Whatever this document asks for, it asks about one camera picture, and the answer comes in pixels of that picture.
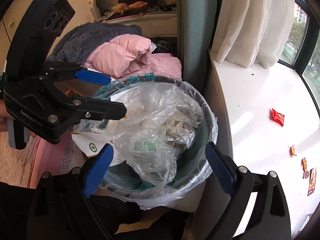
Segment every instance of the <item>human hand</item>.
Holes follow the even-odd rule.
[[[7,127],[7,118],[12,118],[11,115],[5,109],[4,101],[0,100],[0,132],[6,132],[8,130]],[[30,131],[30,135],[35,138],[36,134]]]

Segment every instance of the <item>windowsill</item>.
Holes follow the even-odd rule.
[[[226,60],[217,63],[214,52],[209,56],[213,68],[205,95],[215,90],[212,94],[218,98],[218,103],[206,98],[212,111],[221,114],[217,144],[229,146],[238,166],[260,174],[277,172],[294,236],[320,200],[319,187],[307,196],[309,179],[302,178],[301,166],[305,157],[308,169],[320,167],[320,120],[313,100],[300,76],[284,65],[264,69],[254,63],[245,69]],[[285,115],[283,127],[270,119],[271,108]],[[219,124],[223,118],[225,126]],[[290,156],[292,145],[297,156]],[[251,199],[248,206],[253,208],[253,204]],[[246,223],[240,224],[238,230],[245,227]]]

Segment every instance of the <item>white curtain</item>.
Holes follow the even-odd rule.
[[[294,19],[294,0],[222,0],[212,51],[248,68],[264,68],[280,58]]]

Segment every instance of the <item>green logo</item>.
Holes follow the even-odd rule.
[[[92,150],[94,153],[97,152],[97,148],[93,143],[89,143],[89,148]]]

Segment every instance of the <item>building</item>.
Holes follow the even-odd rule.
[[[304,12],[304,10],[301,9],[301,7],[294,3],[294,17],[298,19],[298,22],[307,22],[307,14]]]

